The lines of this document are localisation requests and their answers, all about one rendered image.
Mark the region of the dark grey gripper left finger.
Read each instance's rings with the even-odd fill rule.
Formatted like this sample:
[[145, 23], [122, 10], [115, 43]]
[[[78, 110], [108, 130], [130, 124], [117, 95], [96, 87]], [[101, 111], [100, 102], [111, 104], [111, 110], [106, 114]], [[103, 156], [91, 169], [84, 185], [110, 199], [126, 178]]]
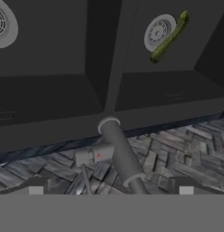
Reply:
[[50, 179], [46, 178], [31, 178], [24, 184], [8, 190], [9, 194], [22, 194], [22, 195], [44, 195], [50, 190]]

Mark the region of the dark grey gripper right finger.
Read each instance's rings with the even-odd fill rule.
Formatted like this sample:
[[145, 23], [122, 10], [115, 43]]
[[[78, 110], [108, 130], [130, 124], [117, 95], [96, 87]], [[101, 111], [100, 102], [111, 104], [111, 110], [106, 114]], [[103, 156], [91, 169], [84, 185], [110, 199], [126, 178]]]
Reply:
[[207, 187], [199, 183], [197, 180], [189, 177], [172, 177], [169, 179], [168, 191], [171, 194], [179, 194], [188, 192], [192, 195], [215, 194], [221, 193], [220, 190]]

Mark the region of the grey sink tap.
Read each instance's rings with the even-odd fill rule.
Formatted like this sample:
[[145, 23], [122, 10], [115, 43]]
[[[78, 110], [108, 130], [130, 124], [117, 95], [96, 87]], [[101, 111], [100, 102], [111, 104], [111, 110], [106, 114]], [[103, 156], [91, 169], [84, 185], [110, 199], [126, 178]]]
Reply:
[[147, 194], [148, 191], [142, 182], [145, 173], [124, 135], [121, 121], [110, 116], [102, 119], [98, 123], [97, 129], [105, 142], [100, 145], [76, 149], [74, 152], [76, 166], [83, 172], [87, 193], [92, 195], [85, 166], [112, 160], [124, 187], [130, 188], [132, 194]]

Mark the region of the dark grey double sink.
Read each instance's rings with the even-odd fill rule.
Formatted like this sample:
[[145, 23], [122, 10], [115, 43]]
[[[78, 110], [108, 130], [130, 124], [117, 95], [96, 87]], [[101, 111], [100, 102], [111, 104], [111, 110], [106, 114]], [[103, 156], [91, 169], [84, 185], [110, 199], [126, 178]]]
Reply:
[[[4, 0], [18, 37], [0, 49], [0, 154], [224, 112], [224, 0]], [[145, 30], [190, 21], [158, 63]]]

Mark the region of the green squash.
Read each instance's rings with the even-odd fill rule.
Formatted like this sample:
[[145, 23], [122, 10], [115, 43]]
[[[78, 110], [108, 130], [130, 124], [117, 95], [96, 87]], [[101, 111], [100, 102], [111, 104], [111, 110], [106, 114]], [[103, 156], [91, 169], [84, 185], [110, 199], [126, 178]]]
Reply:
[[190, 21], [190, 13], [188, 10], [184, 10], [176, 23], [175, 29], [168, 36], [168, 38], [162, 42], [157, 48], [152, 52], [150, 56], [150, 61], [152, 63], [158, 63], [164, 56], [164, 54], [169, 50], [171, 44], [177, 40], [182, 31], [186, 28]]

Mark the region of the grey round sink drain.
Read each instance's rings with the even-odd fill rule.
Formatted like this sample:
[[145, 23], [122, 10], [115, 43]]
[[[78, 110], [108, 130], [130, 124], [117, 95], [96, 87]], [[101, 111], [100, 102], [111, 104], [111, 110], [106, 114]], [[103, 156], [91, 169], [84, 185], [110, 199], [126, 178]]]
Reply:
[[18, 33], [19, 26], [14, 11], [4, 0], [0, 0], [0, 49], [13, 44]]
[[155, 17], [147, 26], [143, 43], [149, 52], [153, 52], [162, 44], [176, 28], [176, 20], [171, 14], [161, 14]]

